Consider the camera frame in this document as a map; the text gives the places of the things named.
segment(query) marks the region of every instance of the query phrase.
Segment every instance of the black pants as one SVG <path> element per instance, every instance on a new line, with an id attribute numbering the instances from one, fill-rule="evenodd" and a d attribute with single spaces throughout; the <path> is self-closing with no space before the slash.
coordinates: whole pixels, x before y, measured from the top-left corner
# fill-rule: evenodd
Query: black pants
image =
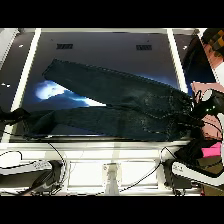
<path id="1" fill-rule="evenodd" d="M 56 59 L 43 75 L 106 106 L 32 112 L 24 121 L 26 136 L 47 135 L 57 124 L 147 141 L 174 141 L 186 135 L 186 127 L 178 123 L 190 112 L 192 101 L 169 85 Z"/>

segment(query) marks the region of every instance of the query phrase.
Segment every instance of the pant leg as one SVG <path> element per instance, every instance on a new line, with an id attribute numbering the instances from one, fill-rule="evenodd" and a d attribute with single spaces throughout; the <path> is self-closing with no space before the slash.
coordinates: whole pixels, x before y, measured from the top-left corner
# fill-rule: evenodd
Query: pant leg
<path id="1" fill-rule="evenodd" d="M 41 137 L 64 124 L 113 137 L 145 141 L 174 141 L 184 135 L 175 118 L 154 119 L 127 108 L 87 107 L 32 112 L 26 123 L 26 137 Z"/>
<path id="2" fill-rule="evenodd" d="M 54 59 L 43 75 L 81 96 L 154 117 L 189 111 L 191 106 L 190 96 L 169 85 L 106 68 Z"/>

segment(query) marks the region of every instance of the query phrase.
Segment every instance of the vent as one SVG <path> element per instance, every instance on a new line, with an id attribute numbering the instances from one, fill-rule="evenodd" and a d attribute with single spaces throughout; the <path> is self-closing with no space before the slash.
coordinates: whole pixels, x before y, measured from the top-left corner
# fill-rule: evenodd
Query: vent
<path id="1" fill-rule="evenodd" d="M 63 49 L 63 50 L 67 50 L 67 49 L 72 49 L 73 48 L 73 44 L 57 44 L 57 50 L 59 49 Z"/>
<path id="2" fill-rule="evenodd" d="M 137 51 L 151 51 L 152 45 L 136 45 Z"/>

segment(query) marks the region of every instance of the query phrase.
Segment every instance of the wrinkled fabric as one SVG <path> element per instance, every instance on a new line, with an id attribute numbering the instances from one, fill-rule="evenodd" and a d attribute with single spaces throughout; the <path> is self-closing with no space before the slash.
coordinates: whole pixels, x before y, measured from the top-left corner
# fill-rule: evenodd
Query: wrinkled fabric
<path id="1" fill-rule="evenodd" d="M 187 126 L 178 123 L 188 116 L 192 100 L 169 85 L 56 59 L 43 76 L 106 106 L 32 112 L 24 121 L 26 137 L 47 135 L 57 124 L 146 141 L 174 141 L 187 134 Z"/>

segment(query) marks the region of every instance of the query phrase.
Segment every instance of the dark jeans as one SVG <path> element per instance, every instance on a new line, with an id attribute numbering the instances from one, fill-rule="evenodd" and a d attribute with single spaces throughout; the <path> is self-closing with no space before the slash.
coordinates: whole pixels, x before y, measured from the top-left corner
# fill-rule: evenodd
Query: dark jeans
<path id="1" fill-rule="evenodd" d="M 56 59 L 43 75 L 106 106 L 32 112 L 24 121 L 26 136 L 47 135 L 57 124 L 147 141 L 174 141 L 187 133 L 177 115 L 188 114 L 192 100 L 169 85 Z"/>

